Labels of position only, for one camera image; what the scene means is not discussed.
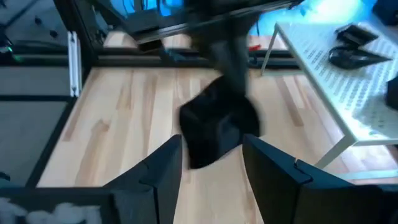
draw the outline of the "black object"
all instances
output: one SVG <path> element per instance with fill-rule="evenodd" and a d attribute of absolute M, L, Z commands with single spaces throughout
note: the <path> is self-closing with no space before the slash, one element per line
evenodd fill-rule
<path fill-rule="evenodd" d="M 55 30 L 50 30 L 50 36 L 51 36 L 53 39 L 56 39 L 56 38 L 58 37 L 58 32 L 55 31 Z"/>
<path fill-rule="evenodd" d="M 0 172 L 0 179 L 4 179 L 4 180 L 8 180 L 8 181 L 11 180 L 10 176 L 3 172 Z"/>
<path fill-rule="evenodd" d="M 398 76 L 387 82 L 387 93 L 385 100 L 387 106 L 398 110 Z"/>
<path fill-rule="evenodd" d="M 352 47 L 364 46 L 378 38 L 373 34 L 357 25 L 347 25 L 336 30 L 337 39 Z"/>
<path fill-rule="evenodd" d="M 386 26 L 398 25 L 398 1 L 378 0 L 373 6 L 373 13 Z"/>
<path fill-rule="evenodd" d="M 35 16 L 34 22 L 38 26 L 43 24 L 43 21 L 41 20 L 41 18 L 39 18 L 37 16 Z"/>
<path fill-rule="evenodd" d="M 329 51 L 329 62 L 347 70 L 354 70 L 388 60 L 391 59 L 350 46 L 334 47 Z"/>
<path fill-rule="evenodd" d="M 353 185 L 254 136 L 243 157 L 264 223 L 398 223 L 398 185 Z"/>
<path fill-rule="evenodd" d="M 189 168 L 217 161 L 242 144 L 243 134 L 260 135 L 256 109 L 244 95 L 229 89 L 219 77 L 179 111 L 181 132 L 187 141 Z"/>
<path fill-rule="evenodd" d="M 46 223 L 172 224 L 181 171 L 182 140 L 176 135 L 104 187 L 0 189 L 0 223 L 41 218 Z"/>

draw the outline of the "white table leg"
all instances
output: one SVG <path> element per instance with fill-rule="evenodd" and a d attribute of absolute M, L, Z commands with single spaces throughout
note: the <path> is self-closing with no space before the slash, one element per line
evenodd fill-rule
<path fill-rule="evenodd" d="M 329 163 L 335 160 L 344 150 L 354 144 L 354 139 L 344 136 L 332 147 L 316 164 L 319 169 L 325 168 Z"/>
<path fill-rule="evenodd" d="M 269 46 L 268 46 L 268 49 L 267 49 L 266 57 L 264 58 L 264 61 L 263 61 L 262 66 L 261 66 L 261 76 L 263 76 L 264 70 L 266 69 L 266 65 L 267 65 L 267 62 L 269 60 L 269 56 L 271 54 L 272 46 L 274 46 L 274 42 L 275 42 L 275 38 L 276 38 L 277 34 L 278 34 L 278 30 L 275 28 L 274 34 L 272 35 L 271 41 L 269 42 Z"/>

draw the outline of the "white table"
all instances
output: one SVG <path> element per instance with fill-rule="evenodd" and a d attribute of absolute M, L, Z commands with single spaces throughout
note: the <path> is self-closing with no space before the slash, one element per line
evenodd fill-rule
<path fill-rule="evenodd" d="M 341 45 L 334 31 L 344 24 L 277 23 L 262 65 L 264 74 L 276 35 L 280 34 L 342 130 L 344 137 L 315 164 L 321 169 L 350 146 L 398 144 L 398 112 L 384 103 L 386 82 L 398 71 L 398 46 L 375 28 L 360 25 L 379 35 L 364 48 L 393 60 L 354 71 L 342 70 L 328 62 L 328 53 Z M 398 170 L 342 175 L 345 179 L 397 176 Z"/>

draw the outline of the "red object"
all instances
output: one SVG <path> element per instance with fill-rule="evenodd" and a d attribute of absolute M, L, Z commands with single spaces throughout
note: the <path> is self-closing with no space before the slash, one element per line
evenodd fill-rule
<path fill-rule="evenodd" d="M 261 44 L 257 44 L 257 45 L 249 47 L 249 51 L 260 50 L 260 48 L 261 48 Z"/>

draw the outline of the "wooden floor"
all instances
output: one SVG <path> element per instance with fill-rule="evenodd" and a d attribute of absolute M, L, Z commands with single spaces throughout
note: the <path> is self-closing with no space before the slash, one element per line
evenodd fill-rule
<path fill-rule="evenodd" d="M 108 45 L 127 46 L 131 40 L 115 34 Z M 284 47 L 279 40 L 277 46 Z M 261 139 L 314 164 L 342 137 L 340 130 L 302 72 L 266 72 L 260 77 L 258 70 L 250 71 L 250 96 L 265 131 Z M 214 70 L 204 69 L 93 69 L 39 186 L 101 186 L 130 169 L 178 133 L 176 109 L 215 77 Z M 395 155 L 384 146 L 353 147 L 326 169 L 396 169 Z M 183 172 L 175 223 L 262 223 L 240 147 L 211 166 Z"/>

